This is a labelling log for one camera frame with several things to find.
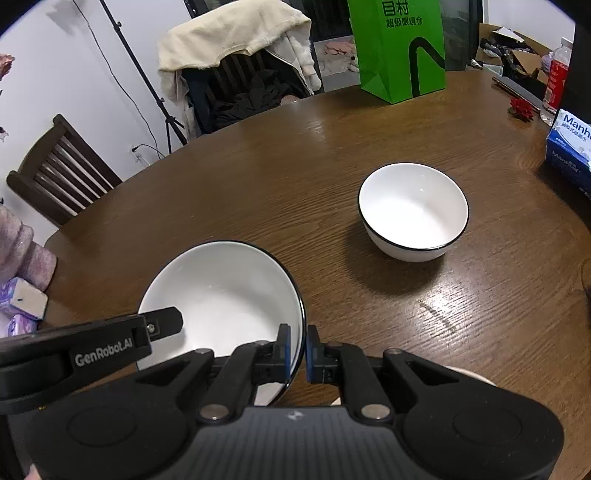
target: black bowl rim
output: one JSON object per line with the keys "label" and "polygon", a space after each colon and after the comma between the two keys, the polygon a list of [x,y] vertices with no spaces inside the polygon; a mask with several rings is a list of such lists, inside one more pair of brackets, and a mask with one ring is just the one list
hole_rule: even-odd
{"label": "black bowl rim", "polygon": [[290,375],[289,382],[283,384],[283,386],[281,387],[281,390],[279,390],[279,392],[275,395],[275,397],[273,397],[273,399],[269,402],[269,406],[273,406],[280,400],[280,398],[285,394],[287,389],[291,386],[292,382],[294,381],[294,378],[296,377],[296,373],[300,369],[301,361],[304,358],[304,353],[306,351],[306,334],[307,334],[307,329],[308,329],[308,324],[307,324],[307,319],[306,319],[306,308],[304,307],[304,301],[301,297],[300,289],[298,288],[297,283],[294,280],[294,277],[291,275],[289,270],[286,269],[285,265],[283,263],[281,263],[277,259],[277,257],[275,257],[275,255],[269,253],[264,248],[261,248],[257,245],[250,243],[250,242],[245,242],[243,240],[231,240],[231,239],[209,240],[207,242],[202,242],[200,244],[193,245],[192,247],[189,247],[189,248],[185,249],[184,251],[180,252],[176,257],[174,257],[172,260],[170,260],[168,263],[166,263],[166,265],[163,266],[159,270],[159,272],[156,274],[156,276],[152,279],[152,282],[156,279],[156,277],[158,277],[158,275],[160,275],[162,270],[164,270],[169,265],[170,262],[174,261],[175,258],[181,256],[183,253],[188,252],[189,250],[192,250],[193,248],[200,247],[202,245],[219,244],[219,243],[232,243],[232,244],[247,245],[249,247],[253,247],[253,248],[257,249],[258,251],[260,251],[260,252],[264,253],[265,255],[267,255],[268,257],[270,257],[277,265],[279,265],[281,267],[281,269],[287,275],[287,278],[291,282],[291,286],[295,290],[295,294],[297,296],[298,303],[300,304],[300,313],[301,313],[301,322],[302,322],[300,353],[298,354],[297,358],[295,359],[296,363],[294,366],[294,370]]}
{"label": "black bowl rim", "polygon": [[[440,245],[438,247],[430,247],[430,248],[413,248],[413,247],[405,247],[404,245],[400,245],[397,244],[395,242],[392,242],[391,240],[388,240],[386,237],[380,235],[379,233],[377,233],[376,230],[373,229],[373,227],[369,224],[369,222],[365,219],[365,217],[363,216],[363,212],[361,211],[361,203],[359,201],[359,197],[361,196],[361,189],[363,188],[363,184],[365,184],[365,182],[367,181],[368,178],[370,178],[371,175],[373,175],[374,173],[376,173],[378,170],[381,170],[382,168],[385,167],[389,167],[390,165],[399,165],[399,164],[411,164],[411,165],[420,165],[422,167],[428,167],[431,168],[432,170],[438,171],[440,174],[446,176],[448,179],[450,179],[453,184],[460,190],[460,192],[462,193],[464,200],[466,201],[466,207],[468,209],[468,215],[466,216],[466,223],[464,224],[464,228],[462,229],[462,231],[458,234],[457,237],[455,237],[454,239],[450,240],[448,243],[444,244],[444,245]],[[361,182],[361,186],[359,187],[359,191],[357,192],[357,210],[359,211],[359,215],[361,216],[361,219],[363,220],[363,224],[375,235],[377,236],[380,240],[386,242],[388,245],[392,245],[393,247],[397,247],[400,248],[402,250],[407,250],[410,252],[433,252],[435,250],[441,250],[442,248],[445,247],[449,247],[453,242],[455,242],[458,238],[460,238],[464,232],[466,231],[466,228],[468,227],[468,221],[470,221],[470,203],[468,202],[468,199],[466,198],[466,194],[464,193],[464,191],[460,188],[460,186],[457,184],[457,182],[451,178],[449,175],[443,173],[441,170],[437,169],[437,168],[433,168],[430,165],[425,165],[423,163],[415,163],[415,162],[397,162],[397,163],[388,163],[386,165],[382,165],[379,168],[376,168],[374,171],[372,171],[369,175],[367,175],[363,182]]]}

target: light stand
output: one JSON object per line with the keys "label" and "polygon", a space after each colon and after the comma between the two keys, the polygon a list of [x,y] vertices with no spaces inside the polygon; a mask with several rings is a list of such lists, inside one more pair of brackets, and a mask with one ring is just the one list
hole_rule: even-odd
{"label": "light stand", "polygon": [[121,31],[121,22],[115,21],[115,19],[113,18],[113,15],[111,15],[111,11],[109,10],[109,7],[107,7],[107,4],[105,3],[105,0],[99,0],[99,1],[100,1],[100,4],[103,6],[103,9],[105,10],[105,13],[107,14],[107,17],[109,17],[109,20],[111,21],[111,24],[113,25],[113,28],[115,29],[115,32],[117,32],[117,36],[119,37],[119,39],[121,40],[121,43],[125,47],[125,50],[129,54],[131,61],[134,62],[135,68],[138,69],[138,72],[139,72],[140,76],[142,77],[142,79],[144,80],[144,83],[148,87],[148,90],[150,91],[150,93],[154,97],[154,100],[156,100],[156,103],[158,104],[158,107],[160,107],[160,110],[162,110],[162,113],[165,117],[164,122],[166,123],[166,139],[168,141],[168,153],[172,153],[173,149],[172,149],[172,146],[170,145],[170,129],[172,128],[174,133],[178,137],[179,141],[183,145],[186,145],[187,138],[183,135],[183,133],[181,132],[181,130],[179,128],[179,127],[184,128],[184,126],[177,119],[175,119],[175,117],[173,117],[172,115],[170,115],[170,113],[168,113],[168,110],[166,110],[166,107],[164,106],[164,99],[160,98],[158,96],[158,94],[156,93],[156,90],[154,90],[154,87],[152,87],[152,84],[148,80],[148,77],[146,77],[144,69],[139,64],[138,59],[135,57],[134,52],[131,50],[131,47],[129,46],[129,44],[127,43],[127,40],[123,36],[123,33]]}

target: white bowl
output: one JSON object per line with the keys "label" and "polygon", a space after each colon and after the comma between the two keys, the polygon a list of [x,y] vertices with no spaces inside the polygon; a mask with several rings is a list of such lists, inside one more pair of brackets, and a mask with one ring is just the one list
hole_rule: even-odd
{"label": "white bowl", "polygon": [[[154,342],[152,354],[138,361],[139,369],[197,348],[225,356],[243,343],[275,341],[281,323],[291,327],[290,382],[300,366],[306,334],[304,304],[287,270],[258,247],[219,241],[182,253],[156,276],[139,312],[164,307],[181,311],[183,329]],[[255,404],[272,403],[288,386],[260,386]]]}
{"label": "white bowl", "polygon": [[369,237],[391,257],[426,262],[442,256],[468,225],[466,196],[444,173],[395,163],[365,179],[359,214]]}

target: purple tissue pack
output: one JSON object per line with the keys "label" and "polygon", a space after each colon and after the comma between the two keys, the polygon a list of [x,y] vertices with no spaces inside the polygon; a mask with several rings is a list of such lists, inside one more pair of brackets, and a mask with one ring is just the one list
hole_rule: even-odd
{"label": "purple tissue pack", "polygon": [[8,316],[23,315],[40,322],[46,306],[47,295],[22,278],[14,277],[0,288],[0,311]]}
{"label": "purple tissue pack", "polygon": [[8,336],[15,337],[16,335],[23,335],[25,333],[33,333],[37,331],[37,322],[31,320],[24,315],[17,314],[12,317],[8,324]]}

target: tissue box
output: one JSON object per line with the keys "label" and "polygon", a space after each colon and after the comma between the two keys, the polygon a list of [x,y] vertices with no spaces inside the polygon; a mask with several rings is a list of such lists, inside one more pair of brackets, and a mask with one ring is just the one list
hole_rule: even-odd
{"label": "tissue box", "polygon": [[46,306],[47,295],[22,278],[14,277],[0,288],[0,310],[10,316],[20,314],[40,322]]}
{"label": "tissue box", "polygon": [[558,112],[546,143],[546,162],[591,199],[591,126],[566,110]]}

